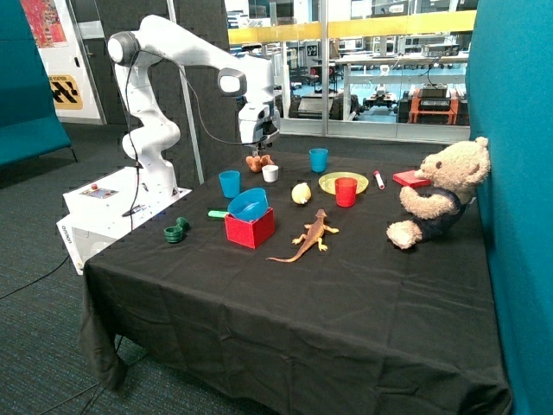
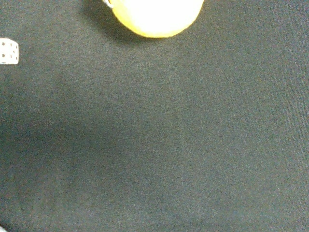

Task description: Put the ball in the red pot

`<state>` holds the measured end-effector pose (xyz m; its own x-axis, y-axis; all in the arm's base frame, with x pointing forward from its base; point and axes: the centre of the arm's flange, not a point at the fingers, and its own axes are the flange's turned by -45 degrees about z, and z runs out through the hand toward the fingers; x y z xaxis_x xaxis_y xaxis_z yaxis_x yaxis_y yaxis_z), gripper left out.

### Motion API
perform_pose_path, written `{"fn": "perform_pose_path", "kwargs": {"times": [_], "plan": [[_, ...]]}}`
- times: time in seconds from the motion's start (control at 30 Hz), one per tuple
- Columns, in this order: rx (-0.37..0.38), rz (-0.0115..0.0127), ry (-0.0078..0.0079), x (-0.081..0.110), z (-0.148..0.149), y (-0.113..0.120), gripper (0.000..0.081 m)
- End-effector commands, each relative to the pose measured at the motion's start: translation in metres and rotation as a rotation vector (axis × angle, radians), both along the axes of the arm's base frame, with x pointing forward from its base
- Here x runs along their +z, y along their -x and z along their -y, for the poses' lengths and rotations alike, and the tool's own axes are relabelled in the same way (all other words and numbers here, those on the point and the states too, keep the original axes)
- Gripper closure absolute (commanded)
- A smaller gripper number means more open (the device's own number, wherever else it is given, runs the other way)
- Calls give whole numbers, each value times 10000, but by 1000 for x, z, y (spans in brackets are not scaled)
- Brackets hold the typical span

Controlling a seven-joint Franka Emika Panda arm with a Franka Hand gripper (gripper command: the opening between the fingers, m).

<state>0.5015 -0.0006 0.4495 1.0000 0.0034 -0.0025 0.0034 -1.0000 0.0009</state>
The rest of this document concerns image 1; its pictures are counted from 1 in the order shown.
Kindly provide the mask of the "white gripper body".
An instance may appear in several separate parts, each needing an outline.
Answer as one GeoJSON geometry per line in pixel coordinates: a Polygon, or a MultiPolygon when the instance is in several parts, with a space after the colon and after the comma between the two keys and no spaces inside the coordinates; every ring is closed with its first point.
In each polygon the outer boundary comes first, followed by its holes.
{"type": "Polygon", "coordinates": [[[238,112],[242,145],[271,144],[280,134],[280,113],[275,100],[246,102],[238,112]]]}

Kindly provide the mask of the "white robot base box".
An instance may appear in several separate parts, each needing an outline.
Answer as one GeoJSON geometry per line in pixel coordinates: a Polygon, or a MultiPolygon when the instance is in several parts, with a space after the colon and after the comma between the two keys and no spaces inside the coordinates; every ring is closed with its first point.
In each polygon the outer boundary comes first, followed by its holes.
{"type": "Polygon", "coordinates": [[[76,272],[81,275],[88,259],[190,192],[162,189],[141,169],[125,167],[65,193],[68,215],[57,227],[76,272]]]}

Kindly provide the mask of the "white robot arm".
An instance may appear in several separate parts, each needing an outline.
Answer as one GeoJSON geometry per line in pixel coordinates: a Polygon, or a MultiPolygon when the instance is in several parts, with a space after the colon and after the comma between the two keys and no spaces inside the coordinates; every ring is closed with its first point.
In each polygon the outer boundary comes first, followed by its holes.
{"type": "Polygon", "coordinates": [[[149,67],[161,60],[218,69],[220,91],[228,97],[245,97],[245,106],[238,114],[243,144],[258,148],[278,136],[280,114],[273,95],[274,70],[268,59],[232,56],[155,15],[146,16],[137,31],[112,35],[108,53],[124,104],[142,123],[124,137],[123,145],[127,155],[142,166],[142,181],[150,195],[171,197],[178,192],[174,167],[162,157],[162,151],[175,145],[181,132],[162,113],[149,79],[149,67]]]}

